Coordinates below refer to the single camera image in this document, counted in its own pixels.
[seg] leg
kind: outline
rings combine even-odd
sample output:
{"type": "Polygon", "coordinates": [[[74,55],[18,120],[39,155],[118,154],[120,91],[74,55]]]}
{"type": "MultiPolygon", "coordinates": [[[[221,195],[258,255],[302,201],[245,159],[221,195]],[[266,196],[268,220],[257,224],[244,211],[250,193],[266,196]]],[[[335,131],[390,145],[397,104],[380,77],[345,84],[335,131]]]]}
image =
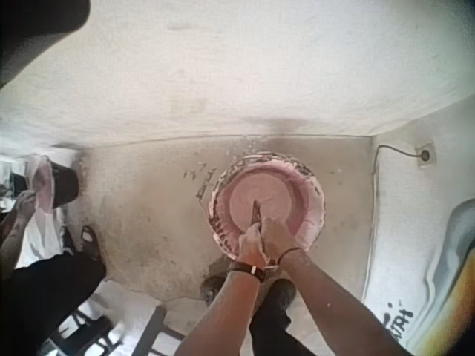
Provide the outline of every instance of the leg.
{"type": "Polygon", "coordinates": [[[104,265],[84,254],[61,254],[15,270],[1,305],[10,342],[38,347],[104,276],[104,265]]]}
{"type": "Polygon", "coordinates": [[[295,294],[295,287],[288,280],[277,280],[272,284],[249,326],[255,356],[315,356],[286,332],[290,325],[286,310],[295,294]]]}

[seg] black pants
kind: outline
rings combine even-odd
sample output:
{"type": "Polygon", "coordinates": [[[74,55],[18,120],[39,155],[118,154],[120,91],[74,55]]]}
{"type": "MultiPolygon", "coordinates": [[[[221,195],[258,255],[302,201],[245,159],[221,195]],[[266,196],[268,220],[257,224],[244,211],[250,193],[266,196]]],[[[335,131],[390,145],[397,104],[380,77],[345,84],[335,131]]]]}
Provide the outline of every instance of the black pants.
{"type": "Polygon", "coordinates": [[[290,318],[285,311],[263,304],[249,326],[254,356],[315,356],[286,332],[289,325],[290,318]]]}
{"type": "Polygon", "coordinates": [[[1,285],[2,354],[35,355],[104,276],[104,265],[84,254],[61,254],[16,269],[1,285]]]}

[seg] graffiti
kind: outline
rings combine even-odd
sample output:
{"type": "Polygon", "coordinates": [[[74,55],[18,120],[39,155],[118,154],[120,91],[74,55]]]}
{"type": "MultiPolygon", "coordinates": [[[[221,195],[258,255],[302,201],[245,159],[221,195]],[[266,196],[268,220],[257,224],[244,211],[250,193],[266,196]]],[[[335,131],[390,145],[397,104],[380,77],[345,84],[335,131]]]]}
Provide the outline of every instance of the graffiti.
{"type": "MultiPolygon", "coordinates": [[[[388,303],[387,306],[391,309],[393,307],[392,303],[388,303]]],[[[410,318],[414,317],[414,313],[408,311],[406,309],[399,309],[399,313],[394,317],[393,321],[391,322],[391,315],[390,313],[384,313],[384,321],[383,325],[386,330],[389,331],[392,337],[396,339],[396,341],[400,341],[402,335],[406,331],[406,324],[410,322],[410,318]]]]}

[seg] shoe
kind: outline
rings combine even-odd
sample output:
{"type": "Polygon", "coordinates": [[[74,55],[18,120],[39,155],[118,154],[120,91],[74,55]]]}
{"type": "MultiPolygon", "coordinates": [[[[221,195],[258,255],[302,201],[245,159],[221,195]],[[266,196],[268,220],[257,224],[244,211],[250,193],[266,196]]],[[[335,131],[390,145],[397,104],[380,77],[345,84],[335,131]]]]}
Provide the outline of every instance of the shoe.
{"type": "Polygon", "coordinates": [[[90,226],[83,226],[81,233],[82,253],[87,254],[92,260],[102,262],[101,250],[96,233],[90,226]]]}
{"type": "Polygon", "coordinates": [[[214,299],[216,299],[216,296],[220,292],[225,281],[225,277],[211,276],[206,278],[201,284],[201,297],[203,298],[207,306],[210,306],[213,303],[214,299]]]}
{"type": "Polygon", "coordinates": [[[74,247],[73,238],[71,237],[67,226],[62,226],[59,229],[59,236],[62,241],[62,252],[70,254],[71,256],[74,255],[77,250],[76,247],[74,247]]]}
{"type": "Polygon", "coordinates": [[[294,283],[289,280],[276,280],[270,287],[266,298],[262,302],[265,308],[279,308],[286,311],[297,295],[297,289],[294,283]]]}

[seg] watch strap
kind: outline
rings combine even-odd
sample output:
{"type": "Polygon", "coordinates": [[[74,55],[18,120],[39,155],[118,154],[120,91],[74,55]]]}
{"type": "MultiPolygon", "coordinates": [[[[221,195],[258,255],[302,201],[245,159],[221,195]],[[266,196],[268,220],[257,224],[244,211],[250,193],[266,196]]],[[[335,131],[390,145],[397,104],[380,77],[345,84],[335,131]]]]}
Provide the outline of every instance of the watch strap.
{"type": "Polygon", "coordinates": [[[256,266],[248,265],[244,262],[233,261],[229,265],[228,272],[239,271],[251,274],[256,277],[261,283],[266,279],[266,272],[256,266]]]}

